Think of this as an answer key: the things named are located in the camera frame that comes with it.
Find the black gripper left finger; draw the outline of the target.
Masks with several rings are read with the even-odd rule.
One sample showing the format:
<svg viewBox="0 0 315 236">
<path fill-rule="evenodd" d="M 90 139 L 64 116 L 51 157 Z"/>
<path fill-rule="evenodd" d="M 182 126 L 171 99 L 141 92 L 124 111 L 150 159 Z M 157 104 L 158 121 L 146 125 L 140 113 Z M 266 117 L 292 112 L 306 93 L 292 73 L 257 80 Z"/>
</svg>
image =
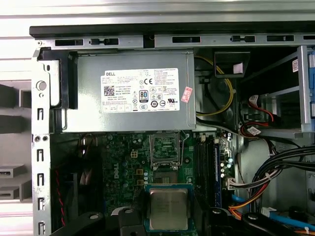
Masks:
<svg viewBox="0 0 315 236">
<path fill-rule="evenodd" d="M 140 193 L 132 206 L 105 217 L 101 212 L 86 212 L 51 233 L 53 236 L 146 236 L 144 226 L 148 195 Z"/>
</svg>

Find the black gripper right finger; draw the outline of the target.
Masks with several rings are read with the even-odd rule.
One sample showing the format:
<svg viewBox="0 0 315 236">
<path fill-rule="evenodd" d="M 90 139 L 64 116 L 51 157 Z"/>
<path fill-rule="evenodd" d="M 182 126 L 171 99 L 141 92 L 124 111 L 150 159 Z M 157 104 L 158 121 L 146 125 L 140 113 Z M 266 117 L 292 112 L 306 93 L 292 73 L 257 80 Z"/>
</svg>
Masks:
<svg viewBox="0 0 315 236">
<path fill-rule="evenodd" d="M 199 236 L 291 236 L 293 230 L 260 213 L 246 213 L 235 219 L 226 209 L 210 207 L 196 193 L 192 218 Z"/>
</svg>

